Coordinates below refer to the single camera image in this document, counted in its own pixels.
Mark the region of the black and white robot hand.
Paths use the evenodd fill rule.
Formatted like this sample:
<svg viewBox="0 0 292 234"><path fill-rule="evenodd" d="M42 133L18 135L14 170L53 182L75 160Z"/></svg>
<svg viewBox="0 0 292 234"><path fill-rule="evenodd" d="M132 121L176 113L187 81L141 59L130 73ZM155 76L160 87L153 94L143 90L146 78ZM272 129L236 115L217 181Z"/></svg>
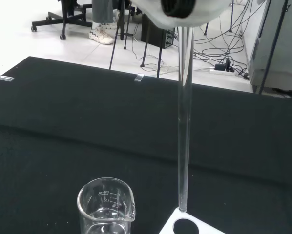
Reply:
<svg viewBox="0 0 292 234"><path fill-rule="evenodd" d="M198 27L220 16L230 0L134 0L143 14L161 29Z"/></svg>

